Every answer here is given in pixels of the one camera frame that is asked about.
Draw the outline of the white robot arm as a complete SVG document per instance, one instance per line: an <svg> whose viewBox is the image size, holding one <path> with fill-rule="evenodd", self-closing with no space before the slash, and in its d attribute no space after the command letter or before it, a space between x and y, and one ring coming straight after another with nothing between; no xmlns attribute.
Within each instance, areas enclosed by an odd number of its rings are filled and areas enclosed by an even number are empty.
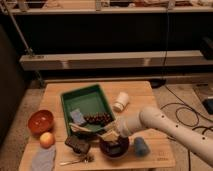
<svg viewBox="0 0 213 171"><path fill-rule="evenodd" d="M117 117L104 127L105 133L101 138L104 141L116 141L119 137L127 138L146 129L155 129L173 137L213 167L213 151L210 150L213 139L173 122L157 107L146 106L136 114Z"/></svg>

